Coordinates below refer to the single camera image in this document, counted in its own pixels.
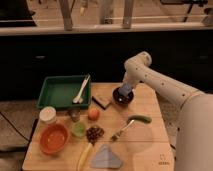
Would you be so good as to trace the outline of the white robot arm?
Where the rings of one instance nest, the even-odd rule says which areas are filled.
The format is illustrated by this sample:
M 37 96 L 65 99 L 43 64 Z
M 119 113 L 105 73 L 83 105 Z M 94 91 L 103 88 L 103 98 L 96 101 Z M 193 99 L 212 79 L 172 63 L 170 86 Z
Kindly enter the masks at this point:
M 174 171 L 213 171 L 213 94 L 149 68 L 152 58 L 142 51 L 124 63 L 124 83 L 142 81 L 179 108 Z

